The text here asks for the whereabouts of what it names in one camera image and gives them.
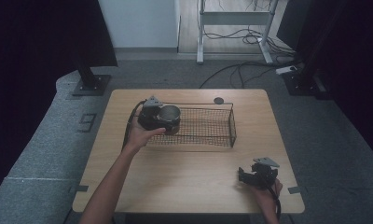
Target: wire basket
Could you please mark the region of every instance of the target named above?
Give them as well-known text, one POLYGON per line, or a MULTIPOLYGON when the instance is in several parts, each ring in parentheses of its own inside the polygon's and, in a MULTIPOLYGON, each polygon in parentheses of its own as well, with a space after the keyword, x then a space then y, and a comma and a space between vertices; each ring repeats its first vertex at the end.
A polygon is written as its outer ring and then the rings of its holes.
POLYGON ((204 144, 233 147, 236 127, 233 104, 174 104, 181 110, 180 130, 175 135, 155 135, 149 145, 204 144))

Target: metal frame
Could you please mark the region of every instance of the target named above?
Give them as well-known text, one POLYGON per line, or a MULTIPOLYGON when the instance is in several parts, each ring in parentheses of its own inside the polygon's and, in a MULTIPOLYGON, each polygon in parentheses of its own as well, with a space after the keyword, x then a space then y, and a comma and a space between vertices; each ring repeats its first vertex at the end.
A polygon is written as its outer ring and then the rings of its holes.
POLYGON ((213 12, 204 11, 204 1, 200 0, 199 37, 197 63, 203 63, 203 27, 204 25, 266 25, 262 38, 258 38, 259 47, 266 63, 273 63, 267 44, 269 30, 273 22, 278 0, 273 0, 267 12, 213 12))

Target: wooden tabletop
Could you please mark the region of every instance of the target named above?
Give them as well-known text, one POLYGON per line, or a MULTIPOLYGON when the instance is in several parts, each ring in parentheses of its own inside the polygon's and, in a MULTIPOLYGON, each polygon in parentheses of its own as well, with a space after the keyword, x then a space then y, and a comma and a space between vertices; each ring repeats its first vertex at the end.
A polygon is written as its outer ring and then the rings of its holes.
POLYGON ((138 102, 155 95, 163 102, 210 104, 221 97, 233 103, 237 139, 233 147, 147 145, 134 157, 116 212, 259 213, 237 170, 251 171, 254 158, 276 161, 283 183, 283 213, 302 213, 304 203, 285 151, 268 95, 263 90, 116 90, 80 182, 73 209, 82 212, 120 152, 129 115, 138 102))

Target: table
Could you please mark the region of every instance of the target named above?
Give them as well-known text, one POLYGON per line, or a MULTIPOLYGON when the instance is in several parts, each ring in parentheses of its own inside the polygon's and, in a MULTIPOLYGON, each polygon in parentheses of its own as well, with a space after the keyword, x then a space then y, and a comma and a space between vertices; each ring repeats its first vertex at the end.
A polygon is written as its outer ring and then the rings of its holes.
POLYGON ((233 103, 237 139, 233 147, 170 145, 143 147, 135 156, 116 212, 126 213, 259 213, 253 195, 238 181, 237 170, 251 171, 253 158, 270 157, 279 165, 283 213, 302 213, 297 182, 284 148, 268 95, 263 90, 115 90, 90 153, 73 209, 82 212, 111 167, 123 142, 128 117, 151 95, 163 102, 233 103))

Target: wall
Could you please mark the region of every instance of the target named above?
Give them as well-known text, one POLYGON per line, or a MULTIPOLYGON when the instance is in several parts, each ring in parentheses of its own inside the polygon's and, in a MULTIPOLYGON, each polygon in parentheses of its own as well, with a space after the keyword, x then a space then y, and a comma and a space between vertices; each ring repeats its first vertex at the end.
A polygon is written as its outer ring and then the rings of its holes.
POLYGON ((114 48, 177 48, 178 0, 99 0, 114 48))

